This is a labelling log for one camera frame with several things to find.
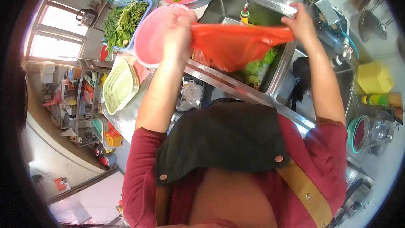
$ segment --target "blue hose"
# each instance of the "blue hose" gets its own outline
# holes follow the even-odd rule
[[[340,21],[338,22],[338,24],[339,24],[339,26],[340,26],[340,32],[341,32],[342,35],[344,35],[344,36],[349,40],[349,42],[352,44],[354,50],[356,51],[357,59],[360,59],[359,54],[358,54],[358,49],[357,49],[356,45],[354,45],[354,42],[352,41],[352,39],[351,39],[345,32],[343,32],[343,30],[342,30],[342,25],[340,25]]]

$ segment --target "apron strap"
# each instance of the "apron strap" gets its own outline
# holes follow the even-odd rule
[[[304,205],[314,220],[316,227],[326,227],[332,220],[331,208],[305,172],[293,160],[286,166],[276,170]],[[167,224],[167,210],[171,193],[171,184],[156,187],[155,214],[157,226]]]
[[[276,170],[300,199],[314,220],[316,227],[322,228],[328,225],[332,220],[331,208],[305,172],[293,160]]]

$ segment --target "person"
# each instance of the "person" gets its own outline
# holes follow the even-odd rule
[[[163,60],[139,109],[122,200],[131,227],[325,227],[346,193],[345,113],[337,79],[301,3],[283,17],[309,57],[316,126],[305,140],[274,107],[219,100],[168,135],[194,15],[166,23]]]

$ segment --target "yellow container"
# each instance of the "yellow container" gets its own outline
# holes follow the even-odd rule
[[[119,136],[106,136],[105,139],[107,140],[107,144],[111,147],[118,147],[121,146],[122,140],[124,139],[121,135]]]
[[[388,69],[381,62],[359,65],[357,83],[366,94],[386,94],[394,86]]]

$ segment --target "sink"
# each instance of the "sink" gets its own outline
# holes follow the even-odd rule
[[[282,16],[296,12],[289,4],[304,0],[252,0],[249,6],[250,22],[264,26],[280,25]],[[205,9],[199,23],[239,24],[240,12],[246,0],[213,0]],[[317,32],[329,58],[342,53],[342,41],[329,33]],[[224,92],[247,102],[276,107],[279,114],[293,121],[302,135],[315,127],[315,112],[311,90],[304,95],[303,102],[297,102],[296,112],[288,107],[288,98],[294,88],[296,78],[292,73],[292,63],[306,52],[298,41],[279,45],[274,62],[261,76],[261,85],[254,89],[233,78],[232,74],[221,72],[189,59],[185,72],[201,79]],[[355,83],[356,74],[351,63],[343,62],[334,68],[346,115],[350,107],[350,85]]]
[[[335,49],[332,48],[326,42],[324,42],[322,38],[320,38],[320,41],[325,51],[327,52],[328,58],[333,58],[337,54]],[[296,78],[292,70],[292,64],[299,57],[307,57],[307,54],[302,44],[297,42],[294,54],[292,55],[290,64],[287,69],[286,76],[284,77],[284,80],[281,82],[281,87],[278,90],[278,93],[276,94],[276,101],[289,108],[291,107],[291,102],[288,99],[296,83]],[[353,68],[347,62],[344,61],[341,65],[334,68],[334,72],[338,80],[340,94],[343,100],[343,106],[344,108],[348,108],[350,101],[350,84],[352,83],[354,78]],[[315,122],[316,117],[312,103],[311,90],[307,90],[307,92],[304,94],[302,103],[297,101],[296,112],[302,115],[303,117],[309,119],[310,121]]]
[[[222,24],[240,24],[240,10],[243,8],[246,0],[213,0],[207,7],[204,15],[198,21],[202,24],[222,23]],[[261,26],[279,26],[281,25],[281,13],[273,11],[269,8],[261,6],[257,3],[250,4],[250,23]],[[265,65],[259,71],[259,79],[261,84],[258,90],[266,93],[269,90],[271,80],[276,73],[277,67],[280,63],[281,56],[285,49],[285,44],[278,46],[278,53],[274,62],[269,66]],[[243,77],[238,73],[226,73],[229,76],[241,80]]]

